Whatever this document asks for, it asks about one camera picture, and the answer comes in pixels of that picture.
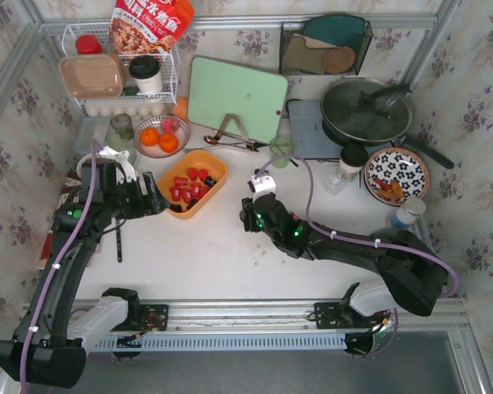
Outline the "black capsule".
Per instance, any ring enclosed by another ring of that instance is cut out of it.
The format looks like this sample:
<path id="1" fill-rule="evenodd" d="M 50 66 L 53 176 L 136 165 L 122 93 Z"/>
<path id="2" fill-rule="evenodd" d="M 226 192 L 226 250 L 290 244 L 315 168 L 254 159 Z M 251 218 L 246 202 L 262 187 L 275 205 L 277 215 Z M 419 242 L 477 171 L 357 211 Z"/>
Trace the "black capsule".
<path id="1" fill-rule="evenodd" d="M 217 183 L 217 181 L 213 177 L 207 176 L 204 180 L 204 183 L 208 187 L 213 187 Z"/>
<path id="2" fill-rule="evenodd" d="M 196 203 L 198 202 L 198 199 L 193 199 L 188 205 L 187 205 L 187 211 L 192 209 Z"/>
<path id="3" fill-rule="evenodd" d="M 176 212 L 176 213 L 181 213 L 182 212 L 182 206 L 179 204 L 171 204 L 169 206 L 169 209 Z"/>

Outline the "black handled fork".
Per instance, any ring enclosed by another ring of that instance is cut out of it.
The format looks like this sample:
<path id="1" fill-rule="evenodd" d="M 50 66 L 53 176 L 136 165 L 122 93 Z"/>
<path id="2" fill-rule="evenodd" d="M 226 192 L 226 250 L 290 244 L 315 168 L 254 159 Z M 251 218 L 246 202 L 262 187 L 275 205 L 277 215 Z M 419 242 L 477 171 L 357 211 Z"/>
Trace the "black handled fork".
<path id="1" fill-rule="evenodd" d="M 120 228 L 116 229 L 116 249 L 117 249 L 117 261 L 122 263 L 122 235 Z"/>

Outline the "red capsule pair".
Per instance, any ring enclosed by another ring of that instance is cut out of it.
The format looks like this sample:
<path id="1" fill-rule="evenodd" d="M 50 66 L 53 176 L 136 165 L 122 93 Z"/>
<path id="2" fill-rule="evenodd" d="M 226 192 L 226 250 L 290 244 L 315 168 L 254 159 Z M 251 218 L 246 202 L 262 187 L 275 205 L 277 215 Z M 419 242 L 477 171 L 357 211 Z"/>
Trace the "red capsule pair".
<path id="1" fill-rule="evenodd" d="M 175 186 L 187 186 L 189 183 L 189 180 L 187 177 L 183 177 L 183 176 L 175 176 L 173 178 L 173 184 Z"/>
<path id="2" fill-rule="evenodd" d="M 187 188 L 181 188 L 181 197 L 186 204 L 189 204 L 192 201 L 191 190 Z"/>

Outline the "orange storage basket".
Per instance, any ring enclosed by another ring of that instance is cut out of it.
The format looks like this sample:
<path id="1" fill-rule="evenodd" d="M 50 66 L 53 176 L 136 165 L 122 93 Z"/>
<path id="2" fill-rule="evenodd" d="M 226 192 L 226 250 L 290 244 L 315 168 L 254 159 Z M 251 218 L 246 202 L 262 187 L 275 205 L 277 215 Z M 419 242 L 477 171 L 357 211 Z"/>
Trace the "orange storage basket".
<path id="1" fill-rule="evenodd" d="M 187 205 L 182 197 L 179 201 L 173 201 L 170 189 L 175 186 L 173 184 L 173 178 L 175 176 L 183 176 L 187 177 L 189 183 L 187 186 L 180 186 L 181 188 L 191 189 L 191 184 L 193 182 L 201 183 L 201 188 L 205 186 L 205 183 L 202 182 L 199 177 L 196 181 L 191 181 L 187 175 L 187 169 L 190 167 L 194 167 L 197 170 L 204 168 L 208 171 L 209 176 L 213 177 L 217 183 L 210 187 L 211 190 L 202 198 L 198 198 L 198 202 L 196 205 L 187 211 Z M 179 204 L 182 206 L 182 212 L 176 213 L 170 209 L 168 212 L 171 213 L 175 218 L 181 220 L 187 220 L 192 218 L 206 203 L 210 201 L 210 199 L 220 190 L 220 188 L 224 185 L 225 179 L 227 176 L 227 167 L 226 165 L 214 155 L 205 152 L 204 150 L 197 150 L 194 152 L 188 153 L 185 157 L 180 159 L 175 165 L 173 165 L 168 171 L 162 175 L 157 181 L 157 186 L 159 191 L 163 194 L 164 197 L 167 198 L 170 204 Z"/>

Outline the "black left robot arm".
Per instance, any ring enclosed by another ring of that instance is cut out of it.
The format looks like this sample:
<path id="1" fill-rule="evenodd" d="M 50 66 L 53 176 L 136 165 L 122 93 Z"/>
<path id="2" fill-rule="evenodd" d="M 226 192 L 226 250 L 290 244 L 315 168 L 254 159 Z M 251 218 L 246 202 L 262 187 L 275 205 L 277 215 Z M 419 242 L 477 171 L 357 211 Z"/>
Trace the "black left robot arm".
<path id="1" fill-rule="evenodd" d="M 83 165 L 79 185 L 54 214 L 49 255 L 30 306 L 12 338 L 0 341 L 0 367 L 22 392 L 31 383 L 75 386 L 94 346 L 117 325 L 139 319 L 137 292 L 116 287 L 76 321 L 71 309 L 101 238 L 115 229 L 113 219 L 152 216 L 168 206 L 151 172 L 132 176 L 102 158 Z"/>

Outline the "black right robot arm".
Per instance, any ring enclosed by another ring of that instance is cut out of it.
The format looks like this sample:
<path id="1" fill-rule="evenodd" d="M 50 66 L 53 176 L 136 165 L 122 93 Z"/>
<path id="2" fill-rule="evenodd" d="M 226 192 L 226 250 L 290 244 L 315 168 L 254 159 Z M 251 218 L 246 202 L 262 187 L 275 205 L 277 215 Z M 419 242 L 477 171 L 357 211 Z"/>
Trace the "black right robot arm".
<path id="1" fill-rule="evenodd" d="M 336 261 L 378 275 L 378 282 L 354 282 L 349 287 L 344 297 L 349 322 L 395 308 L 427 317 L 449 277 L 408 230 L 385 228 L 371 236 L 333 233 L 317 222 L 293 216 L 273 193 L 242 199 L 239 218 L 245 231 L 265 233 L 291 258 Z"/>

